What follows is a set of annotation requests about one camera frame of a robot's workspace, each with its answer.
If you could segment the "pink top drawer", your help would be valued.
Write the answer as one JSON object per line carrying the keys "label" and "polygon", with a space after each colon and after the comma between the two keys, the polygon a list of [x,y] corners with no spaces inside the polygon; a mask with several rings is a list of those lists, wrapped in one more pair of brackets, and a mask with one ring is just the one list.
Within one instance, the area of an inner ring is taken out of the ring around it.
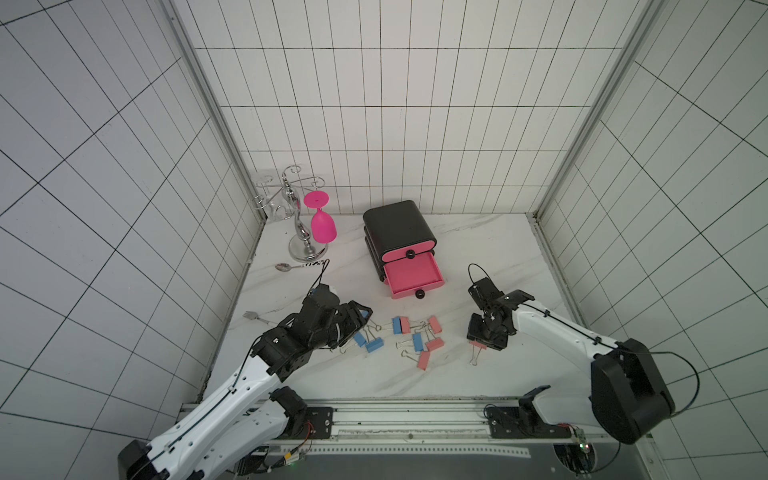
{"label": "pink top drawer", "polygon": [[399,247],[384,253],[382,255],[382,261],[384,263],[390,263],[403,258],[413,259],[419,254],[433,250],[435,246],[436,241],[434,239],[428,239],[413,245]]}

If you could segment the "pink drawer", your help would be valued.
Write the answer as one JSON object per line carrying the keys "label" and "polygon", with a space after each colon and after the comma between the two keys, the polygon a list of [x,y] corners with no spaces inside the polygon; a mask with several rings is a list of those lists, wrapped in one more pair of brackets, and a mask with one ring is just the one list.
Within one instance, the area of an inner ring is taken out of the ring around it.
{"label": "pink drawer", "polygon": [[403,258],[413,259],[419,254],[433,250],[435,246],[436,241],[434,239],[428,239],[413,245],[399,247],[384,253],[382,255],[382,261],[384,263],[390,263]]}
{"label": "pink drawer", "polygon": [[432,251],[402,258],[384,265],[385,283],[393,299],[416,296],[422,299],[427,291],[445,284]]}

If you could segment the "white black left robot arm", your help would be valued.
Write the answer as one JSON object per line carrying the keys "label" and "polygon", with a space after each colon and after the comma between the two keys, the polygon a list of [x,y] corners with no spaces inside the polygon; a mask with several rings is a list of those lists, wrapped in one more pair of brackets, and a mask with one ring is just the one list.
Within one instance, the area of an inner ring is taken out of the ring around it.
{"label": "white black left robot arm", "polygon": [[318,349],[345,345],[373,311],[319,284],[299,312],[262,333],[241,365],[182,420],[118,454],[122,479],[215,479],[256,448],[309,431],[306,402],[287,384]]}

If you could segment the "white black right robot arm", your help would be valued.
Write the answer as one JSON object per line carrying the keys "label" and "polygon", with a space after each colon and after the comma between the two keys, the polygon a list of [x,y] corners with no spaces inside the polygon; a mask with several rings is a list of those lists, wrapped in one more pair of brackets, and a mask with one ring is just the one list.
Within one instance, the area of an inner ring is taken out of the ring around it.
{"label": "white black right robot arm", "polygon": [[518,400],[520,429],[534,434],[545,425],[596,427],[631,445],[676,413],[676,405],[653,353],[641,342],[616,341],[533,304],[522,291],[504,293],[484,278],[468,293],[479,313],[467,338],[501,351],[515,333],[545,344],[586,376],[570,389],[540,385]]}

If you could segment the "pink binder clip bottom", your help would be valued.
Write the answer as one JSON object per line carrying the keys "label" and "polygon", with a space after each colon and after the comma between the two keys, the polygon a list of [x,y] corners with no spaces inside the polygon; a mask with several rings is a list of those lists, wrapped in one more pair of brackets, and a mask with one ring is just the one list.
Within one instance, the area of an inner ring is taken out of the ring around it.
{"label": "pink binder clip bottom", "polygon": [[402,358],[409,359],[413,361],[417,368],[426,371],[428,368],[429,360],[431,358],[431,353],[428,351],[422,351],[422,352],[408,352],[406,350],[403,350],[400,352],[400,356]]}

